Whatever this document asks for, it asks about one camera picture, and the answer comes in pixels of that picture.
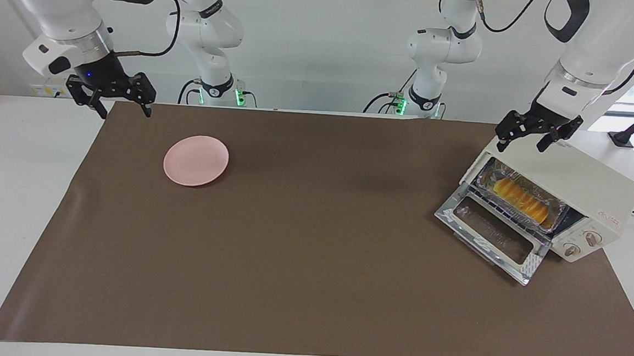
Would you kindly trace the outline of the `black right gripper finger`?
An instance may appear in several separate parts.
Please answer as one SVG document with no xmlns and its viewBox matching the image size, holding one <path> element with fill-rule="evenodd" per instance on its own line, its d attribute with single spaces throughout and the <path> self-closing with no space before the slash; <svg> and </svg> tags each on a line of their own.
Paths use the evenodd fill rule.
<svg viewBox="0 0 634 356">
<path fill-rule="evenodd" d="M 145 73 L 140 72 L 129 77 L 128 100 L 138 104 L 147 118 L 152 115 L 152 104 L 155 103 L 156 96 L 156 90 Z"/>
<path fill-rule="evenodd" d="M 92 109 L 97 112 L 102 120 L 107 119 L 108 111 L 101 102 L 103 95 L 101 89 L 97 88 L 96 90 L 91 90 L 90 94 L 86 93 L 88 86 L 86 86 L 78 75 L 70 75 L 67 78 L 66 88 L 77 105 Z"/>
</svg>

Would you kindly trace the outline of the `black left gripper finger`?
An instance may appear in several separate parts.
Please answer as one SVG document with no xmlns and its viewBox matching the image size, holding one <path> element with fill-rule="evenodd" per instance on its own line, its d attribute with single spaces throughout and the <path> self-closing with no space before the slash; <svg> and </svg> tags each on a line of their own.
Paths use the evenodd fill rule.
<svg viewBox="0 0 634 356">
<path fill-rule="evenodd" d="M 523 138 L 531 133 L 533 126 L 533 117 L 530 115 L 521 115 L 512 110 L 497 124 L 496 137 L 498 137 L 497 149 L 504 152 L 508 145 L 517 138 Z"/>
<path fill-rule="evenodd" d="M 540 153 L 543 153 L 555 142 L 559 140 L 569 140 L 574 133 L 576 133 L 577 129 L 582 125 L 583 119 L 582 116 L 577 116 L 577 118 L 572 119 L 569 123 L 565 123 L 562 126 L 552 126 L 549 130 L 544 134 L 542 139 L 537 144 L 537 149 Z"/>
</svg>

